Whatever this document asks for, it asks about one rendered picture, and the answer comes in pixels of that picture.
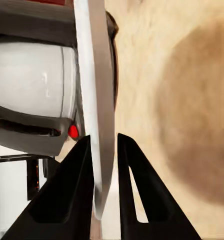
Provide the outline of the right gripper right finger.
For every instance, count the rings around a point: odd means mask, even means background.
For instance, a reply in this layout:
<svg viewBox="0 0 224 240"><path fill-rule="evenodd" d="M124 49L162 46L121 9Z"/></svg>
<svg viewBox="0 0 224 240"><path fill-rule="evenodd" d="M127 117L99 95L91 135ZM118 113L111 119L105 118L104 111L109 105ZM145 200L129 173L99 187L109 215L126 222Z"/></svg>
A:
<svg viewBox="0 0 224 240"><path fill-rule="evenodd" d="M117 135L121 240L202 240L137 142ZM148 223L137 220L131 168Z"/></svg>

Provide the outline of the electric kettle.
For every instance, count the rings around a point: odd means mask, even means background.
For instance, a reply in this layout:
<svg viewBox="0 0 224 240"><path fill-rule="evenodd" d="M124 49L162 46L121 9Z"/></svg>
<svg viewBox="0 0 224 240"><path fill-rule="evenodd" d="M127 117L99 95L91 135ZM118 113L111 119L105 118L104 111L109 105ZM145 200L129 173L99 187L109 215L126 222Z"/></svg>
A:
<svg viewBox="0 0 224 240"><path fill-rule="evenodd" d="M59 132L56 128L31 126L2 118L0 118L0 128L7 131L37 136L51 137L61 135L61 132Z"/></svg>

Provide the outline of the saucer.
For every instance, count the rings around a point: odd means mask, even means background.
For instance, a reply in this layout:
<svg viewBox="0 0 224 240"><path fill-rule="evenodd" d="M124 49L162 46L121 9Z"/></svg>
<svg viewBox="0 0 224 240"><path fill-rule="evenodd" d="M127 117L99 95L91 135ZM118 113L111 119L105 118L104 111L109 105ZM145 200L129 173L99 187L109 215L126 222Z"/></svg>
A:
<svg viewBox="0 0 224 240"><path fill-rule="evenodd" d="M115 155L113 67L105 0L74 0L85 135L90 135L93 211L102 220Z"/></svg>

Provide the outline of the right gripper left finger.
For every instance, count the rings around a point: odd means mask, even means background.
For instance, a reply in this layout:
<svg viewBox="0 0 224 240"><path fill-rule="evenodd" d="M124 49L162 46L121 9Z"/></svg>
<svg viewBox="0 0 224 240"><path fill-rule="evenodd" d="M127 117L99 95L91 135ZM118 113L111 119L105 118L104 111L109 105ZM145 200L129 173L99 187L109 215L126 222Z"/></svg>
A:
<svg viewBox="0 0 224 240"><path fill-rule="evenodd" d="M0 240L90 240L94 184L91 135L86 135L41 189L38 180L36 196Z"/></svg>

